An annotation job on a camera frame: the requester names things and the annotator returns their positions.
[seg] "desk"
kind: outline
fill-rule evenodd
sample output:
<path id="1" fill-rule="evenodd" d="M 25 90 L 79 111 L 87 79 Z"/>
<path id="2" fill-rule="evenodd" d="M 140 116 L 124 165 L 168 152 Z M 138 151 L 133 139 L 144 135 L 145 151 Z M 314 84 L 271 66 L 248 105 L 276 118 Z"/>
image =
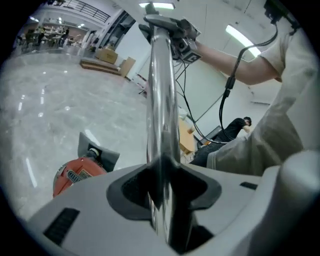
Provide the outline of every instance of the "desk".
<path id="1" fill-rule="evenodd" d="M 180 134 L 180 149 L 186 154 L 190 154 L 196 150 L 194 135 L 188 133 L 188 125 L 185 121 L 179 118 L 179 134 Z"/>

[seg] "railing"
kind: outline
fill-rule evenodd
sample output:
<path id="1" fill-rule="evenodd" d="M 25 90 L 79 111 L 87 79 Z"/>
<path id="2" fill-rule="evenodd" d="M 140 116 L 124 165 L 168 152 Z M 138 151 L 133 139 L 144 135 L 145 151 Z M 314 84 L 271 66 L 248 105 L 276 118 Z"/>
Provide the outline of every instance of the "railing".
<path id="1" fill-rule="evenodd" d="M 78 0 L 56 0 L 52 5 L 79 11 L 80 13 L 87 14 L 104 23 L 110 18 L 110 15 L 105 12 Z"/>

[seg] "black hair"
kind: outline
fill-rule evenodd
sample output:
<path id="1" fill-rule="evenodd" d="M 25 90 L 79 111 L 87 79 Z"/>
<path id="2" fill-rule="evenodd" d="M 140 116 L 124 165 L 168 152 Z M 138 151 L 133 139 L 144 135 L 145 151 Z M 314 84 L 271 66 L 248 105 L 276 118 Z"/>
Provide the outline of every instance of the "black hair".
<path id="1" fill-rule="evenodd" d="M 244 120 L 248 120 L 249 121 L 249 126 L 251 126 L 252 124 L 252 121 L 251 121 L 251 118 L 249 116 L 246 116 L 243 118 Z"/>

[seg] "balcony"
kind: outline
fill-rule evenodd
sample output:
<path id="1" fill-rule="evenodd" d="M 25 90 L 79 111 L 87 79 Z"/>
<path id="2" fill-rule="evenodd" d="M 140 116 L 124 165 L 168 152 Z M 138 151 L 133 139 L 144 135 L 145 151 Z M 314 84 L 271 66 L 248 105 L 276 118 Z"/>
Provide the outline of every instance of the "balcony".
<path id="1" fill-rule="evenodd" d="M 55 8 L 61 8 L 64 10 L 73 10 L 79 13 L 84 14 L 85 16 L 89 16 L 94 18 L 95 20 L 105 23 L 109 18 L 110 15 L 106 14 L 105 12 L 91 6 L 82 1 L 78 0 L 58 0 L 58 1 L 51 1 L 53 2 L 50 4 L 50 1 L 47 2 L 46 5 L 52 6 Z"/>

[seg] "wooden platform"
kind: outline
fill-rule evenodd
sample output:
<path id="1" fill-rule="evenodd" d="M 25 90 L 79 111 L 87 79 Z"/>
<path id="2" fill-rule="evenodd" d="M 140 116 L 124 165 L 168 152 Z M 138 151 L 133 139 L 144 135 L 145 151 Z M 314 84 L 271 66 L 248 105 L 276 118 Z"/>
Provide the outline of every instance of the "wooden platform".
<path id="1" fill-rule="evenodd" d="M 87 70 L 106 72 L 118 76 L 121 75 L 116 65 L 94 58 L 82 58 L 80 60 L 80 66 Z"/>

